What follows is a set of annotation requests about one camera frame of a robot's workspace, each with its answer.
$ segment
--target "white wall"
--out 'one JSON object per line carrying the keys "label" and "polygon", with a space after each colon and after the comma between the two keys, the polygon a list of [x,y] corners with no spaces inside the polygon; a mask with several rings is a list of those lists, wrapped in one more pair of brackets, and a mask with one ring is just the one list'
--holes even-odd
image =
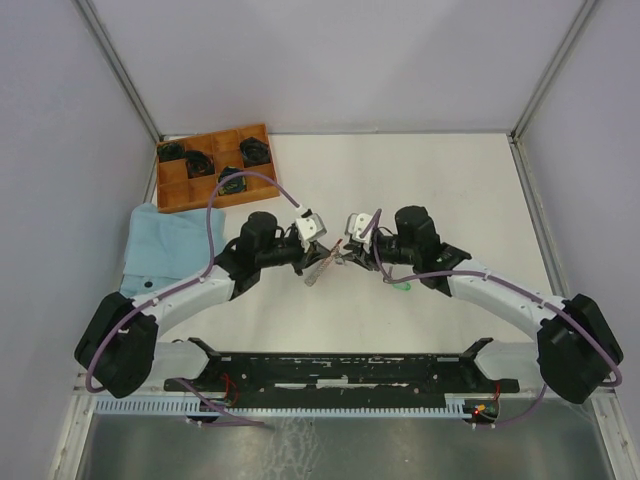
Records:
{"label": "white wall", "polygon": [[640,440],[640,2],[602,2],[525,136],[572,292],[601,305],[625,354]]}
{"label": "white wall", "polygon": [[166,134],[510,131],[582,0],[94,0]]}
{"label": "white wall", "polygon": [[0,8],[0,476],[44,478],[150,138],[68,0]]}

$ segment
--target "robotic arm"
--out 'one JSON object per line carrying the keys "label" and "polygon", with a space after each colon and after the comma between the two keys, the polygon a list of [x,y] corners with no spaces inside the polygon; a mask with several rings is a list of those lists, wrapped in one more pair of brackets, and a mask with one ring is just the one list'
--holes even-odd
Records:
{"label": "robotic arm", "polygon": [[[219,364],[219,353],[196,338],[180,343],[158,342],[158,338],[205,308],[233,300],[247,292],[259,281],[263,268],[290,264],[298,275],[302,275],[306,268],[327,259],[330,256],[329,250],[318,242],[326,233],[322,220],[310,210],[301,209],[300,213],[302,216],[286,232],[278,226],[273,215],[265,212],[253,213],[242,226],[239,237],[229,242],[215,258],[216,268],[208,275],[205,275],[205,269],[191,279],[186,279],[184,283],[192,281],[193,284],[171,296],[168,293],[175,288],[173,286],[132,299],[117,292],[108,295],[100,304],[75,350],[76,360],[89,368],[99,346],[114,326],[136,307],[149,303],[150,306],[144,312],[136,313],[107,345],[93,375],[116,398],[130,395],[146,381],[207,377],[208,367],[213,371],[212,366]],[[367,270],[382,271],[385,275],[383,263],[410,265],[416,274],[414,277],[419,278],[425,286],[449,297],[474,303],[516,326],[537,342],[537,363],[544,381],[570,402],[582,403],[607,378],[612,369],[582,335],[576,333],[561,315],[553,315],[553,311],[550,312],[549,309],[555,308],[570,315],[616,365],[622,361],[618,343],[598,306],[590,298],[577,295],[572,300],[567,300],[539,292],[529,294],[527,298],[526,289],[491,272],[467,252],[441,242],[433,220],[423,207],[410,206],[399,210],[395,223],[398,233],[384,234],[377,228],[377,221],[373,216],[351,215],[346,232],[349,235],[346,246],[348,253],[341,255],[342,259]],[[518,377],[515,374],[505,374],[510,370],[504,367],[512,366],[512,362],[505,361],[507,357],[503,355],[504,349],[518,349],[522,352],[527,344],[499,344],[489,339],[478,345],[472,347],[473,350],[469,351],[471,353],[465,352],[456,358],[465,359],[467,355],[474,360],[486,377],[483,377],[485,381],[487,378],[500,380]],[[451,365],[455,366],[455,363],[443,363],[437,358],[422,360],[423,358],[425,357],[419,357],[420,361],[427,362],[423,368],[433,366],[449,369]],[[349,362],[344,368],[353,369],[354,364]],[[414,364],[407,365],[408,369],[416,367]],[[280,378],[282,383],[289,375],[282,373],[286,367],[281,365],[277,375],[272,375],[273,372],[268,375],[273,378],[284,375],[284,378]],[[369,373],[373,375],[367,368],[360,370],[364,373],[358,373],[360,381]],[[370,378],[376,384],[383,381],[388,381],[389,385],[397,384],[394,375],[401,375],[401,372],[397,372],[403,368],[405,367],[394,367],[393,373],[385,374],[382,380],[382,377],[376,376],[378,374]],[[424,383],[425,376],[419,369],[415,372],[412,370],[411,375],[415,376],[411,377],[415,381],[427,385]],[[450,387],[438,384],[431,385],[431,388],[444,388],[447,391],[446,388]],[[340,401],[344,401],[346,397],[347,395],[340,396]],[[416,398],[413,388],[410,397]]]}

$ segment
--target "wooden organizer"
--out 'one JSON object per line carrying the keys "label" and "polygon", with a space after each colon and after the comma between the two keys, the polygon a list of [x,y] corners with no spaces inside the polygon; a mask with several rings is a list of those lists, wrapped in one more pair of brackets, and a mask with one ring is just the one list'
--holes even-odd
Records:
{"label": "wooden organizer", "polygon": [[[158,157],[156,157],[158,211],[174,213],[206,207],[209,203],[209,196],[218,184],[218,175],[225,167],[235,167],[249,172],[262,173],[277,181],[273,164],[273,152],[271,152],[270,145],[271,163],[257,167],[244,167],[242,154],[240,153],[240,142],[249,137],[255,137],[269,145],[267,127],[264,124],[171,140],[171,142],[181,144],[185,150],[200,150],[205,155],[213,157],[216,173],[190,179],[187,176],[187,166],[184,158],[160,163]],[[171,142],[160,142],[158,145]],[[244,178],[247,182],[246,191],[228,195],[218,194],[213,201],[213,206],[215,208],[231,207],[280,195],[280,191],[276,187],[261,178]]]}

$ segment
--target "wooden compartment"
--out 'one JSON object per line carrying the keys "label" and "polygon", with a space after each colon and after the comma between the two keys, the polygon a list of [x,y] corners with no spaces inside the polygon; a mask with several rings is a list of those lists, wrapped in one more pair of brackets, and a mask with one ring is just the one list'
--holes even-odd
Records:
{"label": "wooden compartment", "polygon": [[[228,166],[248,172],[258,172],[277,180],[273,164],[273,152],[271,152],[271,163],[244,168],[242,154],[240,153],[240,142],[249,137],[255,137],[269,145],[267,128],[264,124],[175,140],[185,150],[199,150],[205,155],[213,157],[216,174],[189,179],[185,159],[160,163],[156,158],[158,169],[158,211],[174,213],[206,207],[209,202],[209,196],[218,183],[219,173]],[[218,195],[213,201],[213,206],[215,208],[224,208],[280,195],[280,191],[266,180],[252,176],[245,177],[245,180],[247,182],[246,191]]]}

